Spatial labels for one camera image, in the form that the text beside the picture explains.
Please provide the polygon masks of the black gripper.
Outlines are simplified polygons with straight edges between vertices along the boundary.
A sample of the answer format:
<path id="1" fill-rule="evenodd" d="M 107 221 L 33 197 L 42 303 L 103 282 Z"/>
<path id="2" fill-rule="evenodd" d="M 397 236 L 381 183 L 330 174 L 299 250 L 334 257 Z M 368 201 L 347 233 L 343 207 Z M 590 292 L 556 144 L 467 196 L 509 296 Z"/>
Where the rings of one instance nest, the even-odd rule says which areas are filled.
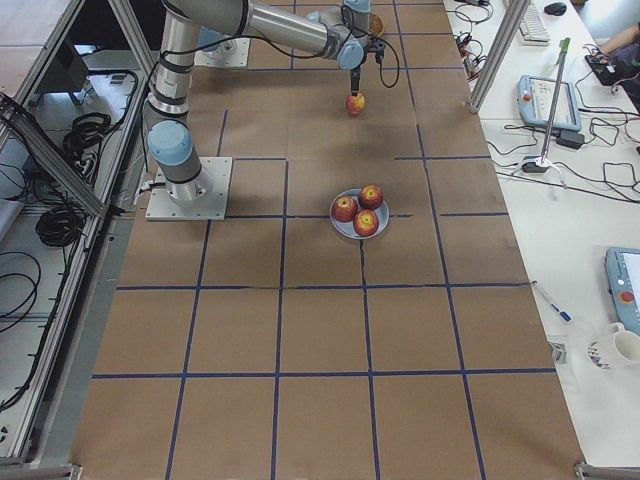
<path id="1" fill-rule="evenodd" d="M 369 37 L 364 47 L 364 58 L 362 63 L 366 63 L 370 56 L 373 56 L 377 65 L 382 65 L 385 56 L 386 42 L 379 37 Z M 361 68 L 356 67 L 350 71 L 350 95 L 357 96 L 360 93 Z"/>

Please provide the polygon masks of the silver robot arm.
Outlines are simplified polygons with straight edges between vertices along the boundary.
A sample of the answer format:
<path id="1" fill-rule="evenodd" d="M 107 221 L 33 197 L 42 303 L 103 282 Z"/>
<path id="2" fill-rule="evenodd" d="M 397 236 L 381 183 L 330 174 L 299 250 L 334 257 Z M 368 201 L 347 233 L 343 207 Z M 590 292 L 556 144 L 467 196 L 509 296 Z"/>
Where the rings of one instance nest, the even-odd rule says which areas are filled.
<path id="1" fill-rule="evenodd" d="M 201 197 L 212 184 L 186 125 L 197 52 L 240 39 L 263 41 L 281 51 L 293 48 L 302 59 L 333 60 L 349 71 L 356 96 L 368 55 L 381 58 L 385 50 L 383 40 L 369 30 L 367 1 L 343 1 L 305 17 L 261 1 L 167 1 L 164 7 L 163 39 L 144 115 L 147 148 L 177 201 Z"/>

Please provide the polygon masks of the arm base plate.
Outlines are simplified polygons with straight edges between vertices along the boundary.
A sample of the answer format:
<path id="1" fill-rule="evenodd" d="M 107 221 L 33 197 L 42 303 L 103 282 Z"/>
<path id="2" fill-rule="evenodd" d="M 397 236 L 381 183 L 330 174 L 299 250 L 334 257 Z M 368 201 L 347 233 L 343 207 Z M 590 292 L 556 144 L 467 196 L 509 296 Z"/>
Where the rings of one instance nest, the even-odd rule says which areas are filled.
<path id="1" fill-rule="evenodd" d="M 145 217 L 150 221 L 199 221 L 225 219 L 232 174 L 231 157 L 201 157 L 200 174 L 177 184 L 158 169 Z"/>
<path id="2" fill-rule="evenodd" d="M 249 39 L 223 42 L 213 51 L 197 52 L 194 65 L 216 69 L 245 69 L 248 64 L 249 50 Z"/>

